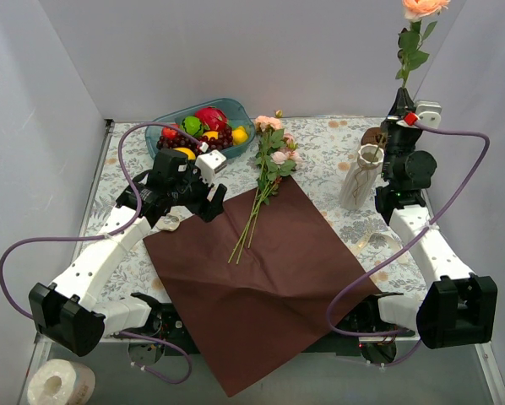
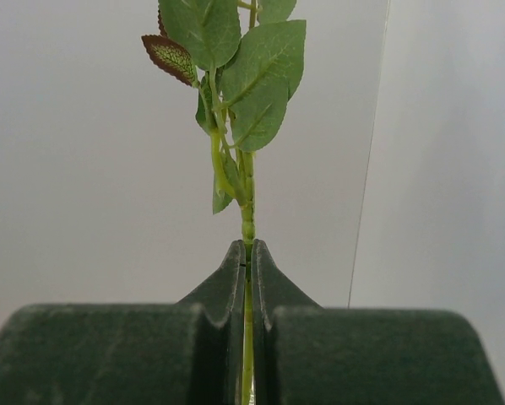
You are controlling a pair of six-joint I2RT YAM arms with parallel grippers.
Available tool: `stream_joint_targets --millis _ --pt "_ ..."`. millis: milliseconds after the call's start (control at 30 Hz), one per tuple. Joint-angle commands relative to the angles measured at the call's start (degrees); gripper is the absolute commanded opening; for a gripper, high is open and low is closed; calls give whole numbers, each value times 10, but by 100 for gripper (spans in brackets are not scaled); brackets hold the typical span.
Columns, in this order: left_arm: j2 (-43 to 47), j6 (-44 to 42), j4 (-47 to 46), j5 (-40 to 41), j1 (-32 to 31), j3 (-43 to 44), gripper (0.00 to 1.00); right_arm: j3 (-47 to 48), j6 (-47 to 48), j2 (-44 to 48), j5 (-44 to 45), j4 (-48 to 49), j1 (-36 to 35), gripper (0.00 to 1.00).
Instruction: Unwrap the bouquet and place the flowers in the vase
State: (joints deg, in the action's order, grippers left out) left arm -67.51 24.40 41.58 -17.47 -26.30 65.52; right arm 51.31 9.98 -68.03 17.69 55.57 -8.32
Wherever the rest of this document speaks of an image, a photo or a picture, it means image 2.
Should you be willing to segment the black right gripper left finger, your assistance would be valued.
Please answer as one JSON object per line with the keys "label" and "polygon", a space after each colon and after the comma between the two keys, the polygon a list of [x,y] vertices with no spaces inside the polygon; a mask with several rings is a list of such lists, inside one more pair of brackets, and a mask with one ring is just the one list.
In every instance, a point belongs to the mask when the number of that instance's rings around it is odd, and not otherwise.
{"label": "black right gripper left finger", "polygon": [[238,404],[246,252],[175,304],[37,304],[0,330],[0,404]]}

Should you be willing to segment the pink artificial flower bunch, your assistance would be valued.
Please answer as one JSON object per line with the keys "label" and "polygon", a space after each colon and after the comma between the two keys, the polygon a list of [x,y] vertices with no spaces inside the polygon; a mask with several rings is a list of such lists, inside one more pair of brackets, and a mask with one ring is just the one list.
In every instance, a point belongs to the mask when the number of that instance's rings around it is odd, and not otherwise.
{"label": "pink artificial flower bunch", "polygon": [[292,1],[161,1],[150,61],[195,89],[209,138],[212,211],[235,203],[241,239],[180,303],[192,335],[172,404],[250,404],[265,395],[255,155],[279,133],[304,72],[307,23]]}

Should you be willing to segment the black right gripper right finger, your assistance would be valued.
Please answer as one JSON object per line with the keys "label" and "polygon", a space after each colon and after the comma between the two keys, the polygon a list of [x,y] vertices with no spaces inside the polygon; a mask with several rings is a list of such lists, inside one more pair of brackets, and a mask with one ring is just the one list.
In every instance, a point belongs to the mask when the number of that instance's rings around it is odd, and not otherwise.
{"label": "black right gripper right finger", "polygon": [[460,314],[323,308],[262,240],[251,272],[257,403],[504,403],[479,335]]}

